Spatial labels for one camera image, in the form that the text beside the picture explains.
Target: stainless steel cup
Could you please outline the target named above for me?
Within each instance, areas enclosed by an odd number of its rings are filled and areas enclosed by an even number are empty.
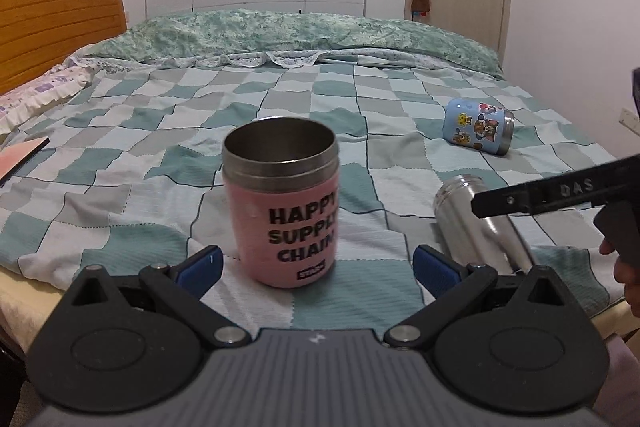
[[[511,111],[497,105],[454,98],[447,104],[442,137],[454,145],[504,156],[513,139],[515,121]]]
[[[305,118],[265,118],[226,136],[223,176],[245,271],[293,288],[324,275],[335,258],[338,142]]]
[[[463,174],[446,181],[433,210],[449,248],[459,264],[488,264],[500,275],[527,273],[536,261],[509,216],[476,217],[471,200],[488,190],[481,178]]]

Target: finger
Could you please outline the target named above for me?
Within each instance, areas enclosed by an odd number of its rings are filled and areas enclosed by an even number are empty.
[[[624,263],[620,257],[616,259],[616,264],[613,267],[613,277],[622,284],[636,284],[640,282],[638,270]]]
[[[615,250],[615,248],[613,248],[613,245],[607,241],[606,239],[602,240],[602,243],[600,244],[600,253],[603,255],[608,255],[611,252],[613,252]]]
[[[631,306],[633,311],[640,311],[640,285],[639,284],[626,284],[625,285],[625,299]]]

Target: floral pillowcase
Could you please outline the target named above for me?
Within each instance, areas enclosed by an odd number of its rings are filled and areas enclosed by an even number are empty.
[[[92,68],[56,66],[0,96],[0,143],[19,125],[69,100],[90,85],[93,74]]]

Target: metal bottle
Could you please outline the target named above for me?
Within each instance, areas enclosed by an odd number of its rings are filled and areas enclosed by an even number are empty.
[[[536,264],[509,216],[479,218],[471,200],[488,190],[478,176],[462,174],[447,180],[433,201],[433,210],[454,261],[488,264],[500,275],[527,273]]]

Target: pink book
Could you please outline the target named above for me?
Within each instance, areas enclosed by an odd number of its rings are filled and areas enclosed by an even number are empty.
[[[36,138],[5,147],[0,151],[0,187],[33,155],[49,143],[49,138]]]

